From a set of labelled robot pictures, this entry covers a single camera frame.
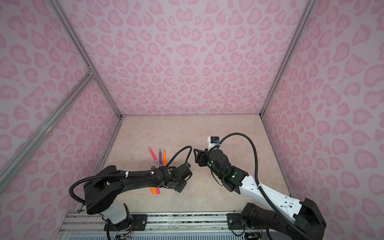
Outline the diagonal aluminium frame bar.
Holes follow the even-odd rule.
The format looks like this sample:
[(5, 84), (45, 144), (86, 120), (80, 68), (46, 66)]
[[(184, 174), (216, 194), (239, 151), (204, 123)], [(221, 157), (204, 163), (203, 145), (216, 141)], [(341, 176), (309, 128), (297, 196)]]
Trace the diagonal aluminium frame bar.
[(77, 101), (80, 95), (88, 87), (90, 82), (94, 79), (95, 72), (90, 71), (76, 85), (71, 93), (58, 105), (53, 113), (43, 122), (37, 129), (32, 137), (23, 145), (20, 151), (15, 154), (10, 162), (6, 165), (1, 172), (1, 193), (5, 191), (8, 185), (16, 177), (16, 175), (25, 166), (31, 155), (37, 150), (38, 147), (44, 142), (52, 130), (57, 126), (61, 119), (65, 116), (72, 105)]

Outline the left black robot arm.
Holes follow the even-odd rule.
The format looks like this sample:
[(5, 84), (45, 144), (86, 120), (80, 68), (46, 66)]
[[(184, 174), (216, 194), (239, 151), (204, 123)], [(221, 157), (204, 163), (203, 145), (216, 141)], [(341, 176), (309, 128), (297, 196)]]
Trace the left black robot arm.
[(120, 203), (121, 193), (142, 188), (166, 188), (181, 193), (192, 176), (190, 164), (179, 167), (152, 167), (147, 171), (119, 171), (108, 166), (84, 185), (88, 215), (101, 215), (113, 225), (131, 220), (126, 204)]

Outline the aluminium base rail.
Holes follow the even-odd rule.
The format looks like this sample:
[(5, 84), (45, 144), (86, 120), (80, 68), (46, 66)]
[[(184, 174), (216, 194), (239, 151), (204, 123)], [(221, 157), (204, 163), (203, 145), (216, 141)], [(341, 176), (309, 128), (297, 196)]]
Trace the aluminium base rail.
[(84, 211), (68, 214), (58, 240), (287, 240), (274, 230), (242, 226), (239, 212), (132, 213), (138, 220), (132, 231), (104, 230), (100, 216)]

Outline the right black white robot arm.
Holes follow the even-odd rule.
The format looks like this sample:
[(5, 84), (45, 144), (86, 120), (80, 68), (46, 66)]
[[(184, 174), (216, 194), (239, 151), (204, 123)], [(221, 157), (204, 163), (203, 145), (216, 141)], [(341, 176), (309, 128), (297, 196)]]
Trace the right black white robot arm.
[(251, 198), (262, 205), (248, 203), (240, 213), (241, 224), (246, 229), (260, 227), (275, 230), (293, 240), (321, 240), (327, 227), (317, 204), (301, 201), (257, 183), (247, 172), (230, 164), (219, 149), (194, 150), (195, 162), (208, 167), (229, 192)]

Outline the purple highlighter pen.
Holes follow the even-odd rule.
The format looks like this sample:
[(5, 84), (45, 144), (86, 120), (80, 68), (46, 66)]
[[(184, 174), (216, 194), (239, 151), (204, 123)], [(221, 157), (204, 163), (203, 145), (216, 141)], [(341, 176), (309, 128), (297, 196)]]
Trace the purple highlighter pen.
[(163, 165), (163, 153), (162, 153), (162, 148), (159, 148), (159, 165)]

